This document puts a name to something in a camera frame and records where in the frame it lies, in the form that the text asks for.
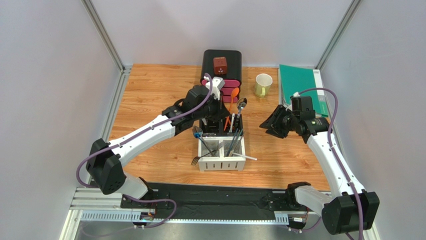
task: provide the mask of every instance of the white wall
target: white wall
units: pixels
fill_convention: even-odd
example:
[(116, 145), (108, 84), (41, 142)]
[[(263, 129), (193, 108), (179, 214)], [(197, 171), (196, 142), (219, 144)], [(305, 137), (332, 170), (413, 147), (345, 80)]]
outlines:
[(0, 239), (58, 239), (119, 72), (79, 0), (2, 0), (0, 43)]
[(426, 2), (363, 1), (322, 71), (348, 164), (376, 191), (381, 239), (424, 239)]
[(201, 65), (207, 49), (245, 66), (315, 66), (351, 0), (93, 0), (126, 65)]

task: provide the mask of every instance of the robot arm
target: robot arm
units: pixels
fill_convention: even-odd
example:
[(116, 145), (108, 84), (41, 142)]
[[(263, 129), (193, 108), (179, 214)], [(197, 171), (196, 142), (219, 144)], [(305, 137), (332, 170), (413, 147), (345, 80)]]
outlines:
[[(223, 102), (219, 101), (220, 89), (224, 84), (222, 78), (214, 77), (205, 86), (194, 86), (188, 91), (186, 98), (180, 99), (174, 105), (166, 108), (161, 115), (158, 115), (147, 125), (108, 143), (103, 139), (96, 140), (92, 144), (91, 155), (110, 145), (119, 146), (87, 161), (86, 169), (102, 193), (105, 195), (121, 193), (135, 199), (141, 199), (149, 191), (152, 191), (142, 178), (126, 173), (123, 171), (123, 167), (153, 145), (190, 129), (197, 120), (219, 121), (229, 116), (229, 111)], [(212, 89), (208, 100), (200, 108), (184, 116), (184, 113), (193, 110), (203, 102), (209, 94), (207, 88), (210, 87)]]
[[(311, 97), (292, 97), (291, 105), (292, 110), (283, 105), (277, 106), (260, 127), (267, 129), (267, 134), (278, 138), (286, 138), (290, 131), (298, 133), (318, 159), (330, 185), (331, 196), (315, 190), (307, 182), (297, 182), (288, 185), (287, 203), (294, 208), (306, 206), (322, 216), (326, 229), (333, 235), (357, 231), (358, 207), (362, 207), (363, 229), (370, 229), (379, 207), (378, 196), (375, 192), (367, 192), (357, 180), (331, 133), (332, 147), (355, 186), (356, 192), (353, 191), (330, 147), (330, 125), (326, 118), (316, 118)], [(359, 195), (361, 206), (357, 206), (355, 194)]]

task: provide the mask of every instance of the wooden tabletop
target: wooden tabletop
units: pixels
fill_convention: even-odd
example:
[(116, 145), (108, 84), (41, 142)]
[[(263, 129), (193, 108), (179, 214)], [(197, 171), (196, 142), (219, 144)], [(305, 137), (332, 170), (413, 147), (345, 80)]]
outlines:
[[(254, 95), (256, 76), (261, 73), (273, 78), (265, 98)], [(247, 160), (243, 171), (200, 172), (198, 166), (191, 166), (198, 153), (198, 141), (191, 130), (144, 151), (124, 170), (148, 182), (284, 189), (290, 183), (309, 182), (317, 190), (329, 191), (318, 160), (301, 137), (291, 132), (287, 138), (280, 139), (259, 128), (278, 105), (277, 74), (277, 68), (244, 67), (242, 70), (240, 97), (247, 98), (247, 106), (242, 111), (245, 151), (248, 156), (258, 158)], [(189, 89), (200, 84), (200, 76), (200, 66), (133, 65), (110, 139), (146, 125), (175, 101), (185, 98)]]

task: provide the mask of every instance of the fork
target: fork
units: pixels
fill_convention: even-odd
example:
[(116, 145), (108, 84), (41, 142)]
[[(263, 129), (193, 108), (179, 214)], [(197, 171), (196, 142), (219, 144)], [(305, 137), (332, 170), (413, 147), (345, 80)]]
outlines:
[(198, 126), (194, 126), (192, 128), (192, 134), (194, 135), (194, 137), (196, 139), (199, 139), (202, 142), (202, 144), (204, 144), (204, 146), (207, 148), (208, 152), (213, 156), (212, 150), (210, 149), (209, 146), (207, 146), (206, 141), (204, 141), (204, 139), (202, 137), (203, 136), (203, 130), (201, 128), (199, 128)]
[(223, 148), (225, 146), (225, 141), (221, 141), (217, 146), (214, 155), (216, 156), (216, 153), (219, 152), (219, 149)]
[[(220, 142), (220, 143), (216, 146), (216, 150), (214, 150), (214, 151), (213, 151), (213, 154), (216, 156), (216, 153), (219, 151), (219, 149), (223, 148), (224, 146), (225, 146), (225, 142), (224, 142), (224, 141)], [(205, 156), (207, 156), (207, 155), (209, 155), (209, 154), (210, 154), (210, 153), (204, 154), (204, 155), (202, 155), (202, 156), (196, 156), (196, 157), (194, 157), (194, 158), (192, 159), (191, 166), (195, 166), (195, 165), (197, 165), (198, 161), (199, 161), (202, 157), (205, 157)]]
[(197, 165), (198, 161), (199, 161), (202, 157), (205, 157), (205, 156), (207, 156), (207, 155), (209, 155), (209, 154), (210, 154), (210, 152), (209, 152), (209, 153), (207, 153), (207, 154), (204, 154), (204, 155), (202, 155), (202, 156), (196, 156), (196, 157), (194, 157), (194, 158), (192, 159), (191, 166), (195, 166), (195, 165)]

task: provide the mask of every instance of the teal folder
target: teal folder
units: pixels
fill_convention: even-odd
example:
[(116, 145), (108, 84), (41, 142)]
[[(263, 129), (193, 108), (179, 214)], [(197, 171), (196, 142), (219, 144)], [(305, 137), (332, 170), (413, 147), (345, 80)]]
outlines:
[[(323, 88), (320, 70), (308, 69), (287, 65), (279, 65), (278, 80), (281, 82), (283, 99), (286, 104), (291, 104), (290, 96), (310, 88)], [(323, 90), (309, 91), (303, 96), (312, 98), (313, 109), (323, 117), (329, 116), (326, 95)]]

